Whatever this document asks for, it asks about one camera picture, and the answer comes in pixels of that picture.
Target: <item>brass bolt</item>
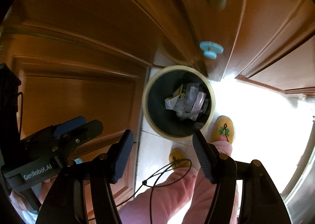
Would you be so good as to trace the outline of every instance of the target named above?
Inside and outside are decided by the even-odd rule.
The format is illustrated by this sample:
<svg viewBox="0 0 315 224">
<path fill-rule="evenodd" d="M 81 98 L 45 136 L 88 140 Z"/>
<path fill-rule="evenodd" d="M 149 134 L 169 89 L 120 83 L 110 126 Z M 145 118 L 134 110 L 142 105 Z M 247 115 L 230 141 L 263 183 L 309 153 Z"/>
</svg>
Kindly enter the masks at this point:
<svg viewBox="0 0 315 224">
<path fill-rule="evenodd" d="M 73 166 L 75 164 L 75 161 L 73 161 L 73 160 L 69 160 L 68 162 L 67 162 L 67 166 L 68 167 L 71 167 L 71 166 Z"/>
<path fill-rule="evenodd" d="M 259 160 L 254 160 L 253 164 L 256 166 L 261 166 L 261 162 Z"/>
<path fill-rule="evenodd" d="M 58 149 L 58 146 L 54 146 L 54 147 L 51 149 L 51 151 L 52 151 L 52 152 L 55 152 L 57 149 Z"/>
<path fill-rule="evenodd" d="M 107 159 L 107 157 L 108 157 L 108 156 L 107 156 L 106 153 L 102 153 L 102 154 L 99 155 L 99 159 L 100 159 L 100 160 L 105 160 L 105 159 Z"/>
<path fill-rule="evenodd" d="M 226 155 L 226 154 L 224 154 L 224 153 L 221 153 L 221 154 L 219 155 L 219 158 L 221 158 L 222 160 L 227 160 L 227 159 L 229 158 L 229 156 Z"/>
</svg>

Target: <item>yellow slipper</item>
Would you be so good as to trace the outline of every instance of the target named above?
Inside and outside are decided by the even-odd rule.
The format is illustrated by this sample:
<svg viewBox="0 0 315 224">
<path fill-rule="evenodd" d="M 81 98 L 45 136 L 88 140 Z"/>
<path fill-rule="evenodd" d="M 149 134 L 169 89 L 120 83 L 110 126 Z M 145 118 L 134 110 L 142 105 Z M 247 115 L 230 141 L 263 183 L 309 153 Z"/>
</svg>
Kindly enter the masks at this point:
<svg viewBox="0 0 315 224">
<path fill-rule="evenodd" d="M 219 116 L 215 122 L 211 142 L 227 141 L 232 144 L 234 138 L 234 126 L 230 118 Z"/>
<path fill-rule="evenodd" d="M 188 159 L 188 157 L 179 148 L 175 148 L 171 151 L 169 155 L 169 162 L 172 163 L 173 161 L 176 161 L 179 159 Z M 173 169 L 176 169 L 179 167 L 190 167 L 190 162 L 187 160 L 183 160 L 183 161 L 179 161 L 178 163 L 172 166 Z"/>
</svg>

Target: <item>pink pants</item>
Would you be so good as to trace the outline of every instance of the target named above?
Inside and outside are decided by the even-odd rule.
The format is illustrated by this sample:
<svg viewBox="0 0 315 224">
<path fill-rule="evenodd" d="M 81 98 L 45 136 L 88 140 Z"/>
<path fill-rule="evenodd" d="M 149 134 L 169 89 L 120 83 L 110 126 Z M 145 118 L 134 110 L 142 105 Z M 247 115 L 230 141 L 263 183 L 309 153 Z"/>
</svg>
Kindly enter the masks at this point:
<svg viewBox="0 0 315 224">
<path fill-rule="evenodd" d="M 220 153 L 231 155 L 232 145 L 225 141 L 213 143 Z M 176 169 L 165 182 L 166 185 L 178 180 L 188 170 L 188 167 Z M 204 177 L 200 168 L 199 172 L 191 168 L 189 173 L 180 181 L 161 188 L 155 188 L 152 196 L 152 221 L 153 224 L 167 224 L 191 198 L 192 204 L 187 211 L 182 224 L 204 224 L 209 212 L 216 185 Z M 123 224 L 149 224 L 149 200 L 151 189 L 139 194 L 133 201 L 125 204 L 119 215 Z M 230 224 L 236 224 L 238 208 L 238 190 L 236 187 L 234 207 Z"/>
</svg>

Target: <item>black cable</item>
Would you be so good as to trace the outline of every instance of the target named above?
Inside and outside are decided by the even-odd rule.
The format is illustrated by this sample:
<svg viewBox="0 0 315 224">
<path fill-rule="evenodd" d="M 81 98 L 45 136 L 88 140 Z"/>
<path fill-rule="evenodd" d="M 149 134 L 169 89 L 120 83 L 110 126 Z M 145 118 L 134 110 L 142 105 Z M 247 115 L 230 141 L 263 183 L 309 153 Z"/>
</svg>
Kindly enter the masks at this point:
<svg viewBox="0 0 315 224">
<path fill-rule="evenodd" d="M 22 132 L 22 119 L 23 119 L 23 93 L 19 92 L 18 96 L 21 95 L 21 115 L 20 115 L 20 129 L 19 129 L 19 136 L 21 139 L 21 132 Z"/>
<path fill-rule="evenodd" d="M 157 185 L 156 185 L 156 183 L 158 182 L 158 180 L 162 177 L 162 175 L 163 175 L 164 173 L 171 171 L 171 170 L 172 170 L 171 168 L 172 168 L 174 165 L 176 165 L 177 163 L 182 162 L 182 161 L 186 161 L 186 162 L 185 162 L 184 164 L 180 165 L 180 166 L 177 167 L 177 168 L 180 168 L 180 167 L 184 166 L 185 164 L 188 163 L 188 161 L 190 162 L 190 166 L 189 166 L 188 171 L 187 171 L 182 177 L 180 177 L 178 180 L 176 180 L 176 181 L 174 181 L 174 182 L 172 182 L 172 183 L 170 183 L 170 184 L 166 184 L 166 185 L 163 185 L 163 186 L 157 186 Z M 188 174 L 188 172 L 190 171 L 191 168 L 192 168 L 192 162 L 191 162 L 190 159 L 186 159 L 186 158 L 185 158 L 185 159 L 175 160 L 175 161 L 173 161 L 173 162 L 171 162 L 171 163 L 169 163 L 169 164 L 163 166 L 162 168 L 160 168 L 159 170 L 157 170 L 155 173 L 153 173 L 149 178 L 147 178 L 146 180 L 144 180 L 144 181 L 142 182 L 141 186 L 137 189 L 137 191 L 136 191 L 131 197 L 129 197 L 129 198 L 128 198 L 127 200 L 125 200 L 124 202 L 118 204 L 116 207 L 121 206 L 122 204 L 124 204 L 124 203 L 128 202 L 130 199 L 132 199 L 132 198 L 138 193 L 138 191 L 142 188 L 142 186 L 150 187 L 150 188 L 152 188 L 152 190 L 151 190 L 151 194 L 150 194 L 149 208 L 150 208 L 150 224 L 152 224 L 152 195 L 153 195 L 153 190 L 154 190 L 154 188 L 156 188 L 156 187 L 167 187 L 167 186 L 173 185 L 173 184 L 176 183 L 176 182 L 179 182 L 180 180 L 182 180 L 182 179 Z M 159 177 L 155 180 L 155 183 L 153 184 L 153 186 L 147 185 L 147 181 L 148 181 L 149 179 L 151 179 L 151 178 L 157 176 L 157 175 L 159 175 Z"/>
</svg>

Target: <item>blue gripper pad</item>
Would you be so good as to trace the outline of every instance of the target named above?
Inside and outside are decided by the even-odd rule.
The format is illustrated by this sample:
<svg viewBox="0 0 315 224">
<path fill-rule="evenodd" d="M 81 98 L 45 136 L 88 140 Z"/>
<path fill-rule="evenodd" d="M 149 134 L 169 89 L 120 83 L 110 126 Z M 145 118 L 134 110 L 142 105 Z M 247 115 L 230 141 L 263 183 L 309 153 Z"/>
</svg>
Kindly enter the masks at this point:
<svg viewBox="0 0 315 224">
<path fill-rule="evenodd" d="M 133 132 L 126 130 L 119 143 L 108 150 L 108 159 L 112 166 L 112 183 L 115 184 L 123 176 L 133 146 Z"/>
<path fill-rule="evenodd" d="M 193 146 L 198 157 L 201 169 L 204 173 L 204 177 L 208 179 L 212 184 L 216 184 L 216 178 L 214 177 L 213 169 L 216 164 L 215 155 L 204 136 L 200 131 L 193 133 Z"/>
<path fill-rule="evenodd" d="M 72 131 L 82 125 L 86 124 L 85 117 L 79 116 L 77 118 L 71 119 L 62 124 L 58 124 L 56 130 L 54 131 L 55 137 L 60 137 L 61 135 Z"/>
</svg>

